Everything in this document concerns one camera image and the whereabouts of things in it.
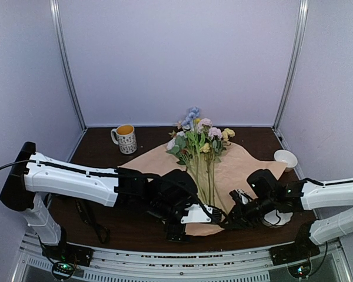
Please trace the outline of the wrapping paper sheet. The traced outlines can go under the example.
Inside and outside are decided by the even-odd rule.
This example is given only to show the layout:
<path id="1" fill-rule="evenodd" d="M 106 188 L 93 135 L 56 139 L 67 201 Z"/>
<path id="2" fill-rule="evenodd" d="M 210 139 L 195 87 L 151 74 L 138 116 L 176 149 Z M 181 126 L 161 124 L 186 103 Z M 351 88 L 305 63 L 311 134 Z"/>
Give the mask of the wrapping paper sheet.
<path id="1" fill-rule="evenodd" d="M 235 204 L 229 195 L 233 190 L 242 190 L 256 198 L 247 183 L 248 176 L 254 171 L 268 169 L 279 179 L 286 168 L 286 164 L 282 162 L 258 160 L 244 147 L 235 143 L 231 143 L 219 159 L 220 162 L 214 164 L 214 176 L 211 179 L 215 184 L 215 206 L 225 212 L 229 212 Z M 162 176 L 174 169 L 185 169 L 176 162 L 176 157 L 166 152 L 164 143 L 123 164 L 122 167 Z"/>

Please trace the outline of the white pink flower stem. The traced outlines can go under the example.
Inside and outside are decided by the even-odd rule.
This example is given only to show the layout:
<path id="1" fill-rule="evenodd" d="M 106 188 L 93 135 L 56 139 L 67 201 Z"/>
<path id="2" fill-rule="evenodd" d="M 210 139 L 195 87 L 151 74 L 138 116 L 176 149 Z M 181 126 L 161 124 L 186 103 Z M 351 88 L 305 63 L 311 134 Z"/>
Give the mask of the white pink flower stem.
<path id="1" fill-rule="evenodd" d="M 199 161 L 200 161 L 200 140 L 197 132 L 180 131 L 172 132 L 173 138 L 166 146 L 166 152 L 177 158 L 177 164 L 185 166 L 186 171 L 199 186 Z"/>

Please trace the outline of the pale yellow flower stem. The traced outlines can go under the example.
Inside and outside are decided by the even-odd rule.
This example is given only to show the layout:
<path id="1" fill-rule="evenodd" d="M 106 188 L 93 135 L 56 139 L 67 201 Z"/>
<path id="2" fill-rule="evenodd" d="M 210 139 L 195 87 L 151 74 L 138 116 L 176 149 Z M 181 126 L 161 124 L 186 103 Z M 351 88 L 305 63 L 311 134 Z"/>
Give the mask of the pale yellow flower stem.
<path id="1" fill-rule="evenodd" d="M 230 128 L 225 128 L 222 131 L 222 142 L 225 146 L 229 146 L 231 144 L 230 138 L 235 136 L 235 131 Z"/>

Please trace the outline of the peach flower stem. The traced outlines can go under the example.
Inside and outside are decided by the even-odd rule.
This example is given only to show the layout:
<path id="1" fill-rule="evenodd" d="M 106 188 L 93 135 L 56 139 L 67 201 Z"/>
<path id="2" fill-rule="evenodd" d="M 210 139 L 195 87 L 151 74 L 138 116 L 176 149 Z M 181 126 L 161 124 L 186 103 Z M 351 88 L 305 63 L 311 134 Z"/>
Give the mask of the peach flower stem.
<path id="1" fill-rule="evenodd" d="M 169 132 L 171 140 L 166 145 L 166 152 L 178 159 L 177 164 L 186 167 L 190 167 L 192 160 L 192 143 L 187 134 L 190 129 L 189 124 L 178 121 L 176 130 Z"/>

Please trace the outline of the pink rose flower stem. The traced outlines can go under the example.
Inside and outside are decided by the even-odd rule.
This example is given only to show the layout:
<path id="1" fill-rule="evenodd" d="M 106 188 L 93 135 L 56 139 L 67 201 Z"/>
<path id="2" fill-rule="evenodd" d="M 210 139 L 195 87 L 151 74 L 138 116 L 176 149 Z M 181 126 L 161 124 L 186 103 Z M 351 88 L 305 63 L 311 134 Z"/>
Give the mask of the pink rose flower stem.
<path id="1" fill-rule="evenodd" d="M 208 205 L 215 205 L 215 164 L 219 162 L 224 145 L 222 142 L 221 129 L 214 127 L 209 119 L 201 119 L 198 123 L 201 136 L 204 137 L 204 144 L 201 147 L 202 159 L 204 163 L 207 183 L 204 189 L 207 194 Z"/>

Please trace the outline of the blue flower stem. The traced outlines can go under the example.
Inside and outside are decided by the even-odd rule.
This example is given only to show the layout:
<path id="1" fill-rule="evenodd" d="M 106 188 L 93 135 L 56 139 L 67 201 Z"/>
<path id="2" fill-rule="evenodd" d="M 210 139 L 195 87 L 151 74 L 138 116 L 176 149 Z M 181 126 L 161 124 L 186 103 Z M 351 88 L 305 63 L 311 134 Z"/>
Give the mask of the blue flower stem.
<path id="1" fill-rule="evenodd" d="M 186 154 L 188 159 L 185 159 L 186 166 L 191 172 L 198 186 L 199 197 L 203 202 L 207 201 L 207 194 L 205 192 L 202 177 L 202 153 L 201 147 L 204 144 L 204 137 L 198 129 L 198 119 L 200 117 L 200 109 L 198 107 L 192 107 L 188 111 L 185 119 L 182 121 L 182 129 L 185 133 L 186 138 Z"/>

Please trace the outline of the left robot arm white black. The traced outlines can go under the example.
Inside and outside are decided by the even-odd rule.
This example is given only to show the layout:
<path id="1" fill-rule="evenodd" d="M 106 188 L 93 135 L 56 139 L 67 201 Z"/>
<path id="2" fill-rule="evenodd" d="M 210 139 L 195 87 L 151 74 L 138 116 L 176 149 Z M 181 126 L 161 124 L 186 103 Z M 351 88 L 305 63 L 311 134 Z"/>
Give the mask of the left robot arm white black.
<path id="1" fill-rule="evenodd" d="M 130 200 L 167 224 L 184 227 L 196 219 L 197 187 L 192 177 L 179 169 L 159 176 L 118 167 L 97 169 L 51 159 L 24 143 L 9 169 L 0 192 L 7 208 L 20 212 L 41 243 L 61 261 L 73 255 L 65 241 L 65 229 L 51 216 L 41 193 L 58 194 L 95 202 L 106 207 L 129 206 Z"/>

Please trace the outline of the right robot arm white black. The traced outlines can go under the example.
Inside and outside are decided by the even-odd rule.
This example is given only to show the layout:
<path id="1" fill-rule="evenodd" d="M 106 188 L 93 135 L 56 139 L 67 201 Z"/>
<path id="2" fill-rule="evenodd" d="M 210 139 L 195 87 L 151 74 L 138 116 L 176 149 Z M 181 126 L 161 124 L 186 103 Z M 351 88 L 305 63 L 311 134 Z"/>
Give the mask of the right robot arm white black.
<path id="1" fill-rule="evenodd" d="M 290 213 L 347 206 L 346 211 L 300 227 L 295 241 L 288 245 L 290 255 L 298 260 L 332 239 L 353 233 L 353 178 L 328 182 L 306 178 L 282 184 L 270 170 L 259 169 L 248 176 L 247 183 L 256 198 L 244 204 L 236 191 L 230 192 L 235 204 L 223 221 L 230 230 L 254 227 L 273 210 Z"/>

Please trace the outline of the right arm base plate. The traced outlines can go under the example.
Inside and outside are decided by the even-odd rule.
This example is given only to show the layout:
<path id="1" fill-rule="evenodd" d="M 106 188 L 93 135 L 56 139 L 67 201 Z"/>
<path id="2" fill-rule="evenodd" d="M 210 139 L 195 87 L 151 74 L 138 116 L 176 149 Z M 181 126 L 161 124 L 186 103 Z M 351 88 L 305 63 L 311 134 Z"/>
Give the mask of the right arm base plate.
<path id="1" fill-rule="evenodd" d="M 281 246 L 271 247 L 269 249 L 272 263 L 274 266 L 293 263 L 295 261 L 306 260 L 312 256 L 320 254 L 318 246 L 307 243 L 296 244 L 285 244 Z"/>

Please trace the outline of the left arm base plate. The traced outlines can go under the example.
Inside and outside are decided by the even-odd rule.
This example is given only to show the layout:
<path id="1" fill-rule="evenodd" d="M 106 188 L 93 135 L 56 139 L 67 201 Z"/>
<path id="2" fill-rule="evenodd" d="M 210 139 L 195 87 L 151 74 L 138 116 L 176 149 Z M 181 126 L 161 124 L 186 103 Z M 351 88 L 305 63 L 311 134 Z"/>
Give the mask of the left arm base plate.
<path id="1" fill-rule="evenodd" d="M 89 247 L 81 247 L 69 243 L 64 246 L 41 244 L 41 247 L 42 255 L 53 261 L 63 261 L 85 267 L 90 266 L 94 252 L 93 249 Z"/>

